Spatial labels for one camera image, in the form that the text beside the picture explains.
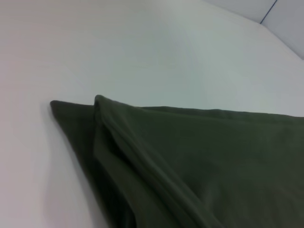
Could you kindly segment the dark green shirt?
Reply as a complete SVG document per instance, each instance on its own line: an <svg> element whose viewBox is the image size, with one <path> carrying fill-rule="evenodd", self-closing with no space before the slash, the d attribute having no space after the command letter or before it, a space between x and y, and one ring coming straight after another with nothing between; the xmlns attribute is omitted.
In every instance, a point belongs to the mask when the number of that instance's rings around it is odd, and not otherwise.
<svg viewBox="0 0 304 228"><path fill-rule="evenodd" d="M50 107L111 228L304 228L304 117Z"/></svg>

